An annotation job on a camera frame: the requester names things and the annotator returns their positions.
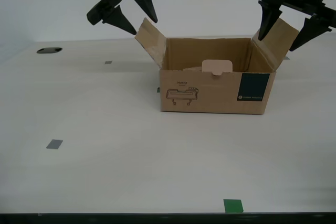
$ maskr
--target cardboard tab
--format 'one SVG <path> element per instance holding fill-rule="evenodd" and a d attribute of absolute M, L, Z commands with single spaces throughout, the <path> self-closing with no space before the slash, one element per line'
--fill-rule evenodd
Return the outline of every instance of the cardboard tab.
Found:
<path fill-rule="evenodd" d="M 143 46 L 160 69 L 162 69 L 166 53 L 166 37 L 145 18 L 135 39 Z"/>
<path fill-rule="evenodd" d="M 221 76 L 223 73 L 233 72 L 233 64 L 229 60 L 204 60 L 202 72 L 212 72 L 214 76 Z"/>
<path fill-rule="evenodd" d="M 262 41 L 258 39 L 258 31 L 252 42 L 260 50 L 272 71 L 275 72 L 285 59 L 298 34 L 299 31 L 279 18 Z"/>

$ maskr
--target white table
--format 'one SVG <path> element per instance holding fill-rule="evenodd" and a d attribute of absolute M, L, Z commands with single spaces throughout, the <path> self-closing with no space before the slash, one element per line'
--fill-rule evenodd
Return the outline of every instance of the white table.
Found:
<path fill-rule="evenodd" d="M 289 54 L 255 116 L 160 112 L 135 40 L 36 43 L 0 65 L 0 212 L 335 211 L 335 51 Z"/>

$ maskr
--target cardboard flap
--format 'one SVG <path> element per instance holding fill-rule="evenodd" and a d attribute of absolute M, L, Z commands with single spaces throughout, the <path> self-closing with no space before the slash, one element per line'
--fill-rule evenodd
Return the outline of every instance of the cardboard flap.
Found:
<path fill-rule="evenodd" d="M 148 19 L 144 19 L 135 39 L 143 46 L 156 64 L 162 69 L 166 53 L 166 38 L 152 25 Z"/>
<path fill-rule="evenodd" d="M 258 39 L 258 31 L 252 42 L 259 48 L 268 65 L 275 72 L 280 67 L 298 34 L 299 31 L 280 18 L 262 41 Z"/>

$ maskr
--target white wall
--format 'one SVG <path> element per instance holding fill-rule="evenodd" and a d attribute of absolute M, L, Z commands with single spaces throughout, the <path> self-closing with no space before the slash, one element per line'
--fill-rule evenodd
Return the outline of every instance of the white wall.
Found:
<path fill-rule="evenodd" d="M 92 40 L 132 37 L 109 25 L 91 26 L 86 13 L 99 0 L 1 0 L 0 22 L 34 41 Z M 153 0 L 158 28 L 166 36 L 251 35 L 259 28 L 258 0 Z M 336 0 L 327 0 L 336 7 Z M 122 9 L 135 28 L 144 12 L 133 0 Z M 301 28 L 304 15 L 286 8 L 287 22 Z"/>

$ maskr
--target cardboard box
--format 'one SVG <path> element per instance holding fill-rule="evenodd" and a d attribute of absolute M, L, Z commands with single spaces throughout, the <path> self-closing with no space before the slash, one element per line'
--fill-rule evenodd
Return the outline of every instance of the cardboard box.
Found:
<path fill-rule="evenodd" d="M 276 70 L 298 33 L 278 19 L 263 41 L 259 33 L 253 39 L 165 38 L 145 19 L 135 38 L 160 67 L 162 111 L 264 114 Z M 206 60 L 214 61 L 205 71 Z"/>

